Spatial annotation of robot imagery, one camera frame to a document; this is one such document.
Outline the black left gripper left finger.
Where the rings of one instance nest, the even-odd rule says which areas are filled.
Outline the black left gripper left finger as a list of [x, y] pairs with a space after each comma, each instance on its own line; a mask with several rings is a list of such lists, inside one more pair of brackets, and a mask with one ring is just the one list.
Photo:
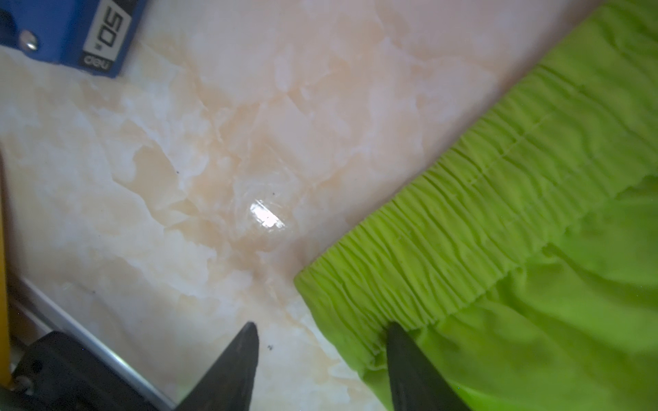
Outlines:
[[247, 322], [176, 411], [249, 410], [259, 349], [257, 326]]

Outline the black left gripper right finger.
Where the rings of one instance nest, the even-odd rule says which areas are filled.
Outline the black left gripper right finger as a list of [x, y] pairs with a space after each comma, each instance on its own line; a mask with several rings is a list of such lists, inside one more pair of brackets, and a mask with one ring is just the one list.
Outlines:
[[387, 368], [395, 411], [470, 410], [396, 322], [387, 327]]

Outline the lime green shorts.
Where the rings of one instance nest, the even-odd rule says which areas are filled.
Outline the lime green shorts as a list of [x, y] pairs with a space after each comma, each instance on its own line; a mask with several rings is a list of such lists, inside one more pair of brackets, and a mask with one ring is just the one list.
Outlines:
[[656, 2], [599, 6], [295, 284], [386, 407], [398, 323], [471, 409], [656, 409]]

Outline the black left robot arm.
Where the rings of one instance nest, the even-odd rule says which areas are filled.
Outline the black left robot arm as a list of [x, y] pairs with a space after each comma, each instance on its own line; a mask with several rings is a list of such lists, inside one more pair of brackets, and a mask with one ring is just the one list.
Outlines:
[[[179, 410], [248, 410], [260, 339], [248, 322], [178, 404]], [[395, 410], [466, 410], [428, 357], [397, 323], [387, 329], [387, 370]], [[77, 340], [51, 332], [30, 345], [1, 390], [3, 410], [153, 410], [153, 402]]]

